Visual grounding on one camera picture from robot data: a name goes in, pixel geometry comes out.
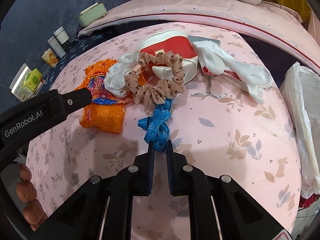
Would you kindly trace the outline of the left hand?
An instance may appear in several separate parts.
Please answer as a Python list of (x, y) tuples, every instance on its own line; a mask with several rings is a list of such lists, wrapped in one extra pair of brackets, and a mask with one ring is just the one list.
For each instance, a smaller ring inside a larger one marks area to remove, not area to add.
[(31, 182), (31, 171), (25, 164), (20, 164), (19, 173), (21, 181), (16, 184), (16, 193), (19, 200), (26, 204), (22, 215), (31, 229), (36, 231), (48, 217), (37, 199), (37, 191)]

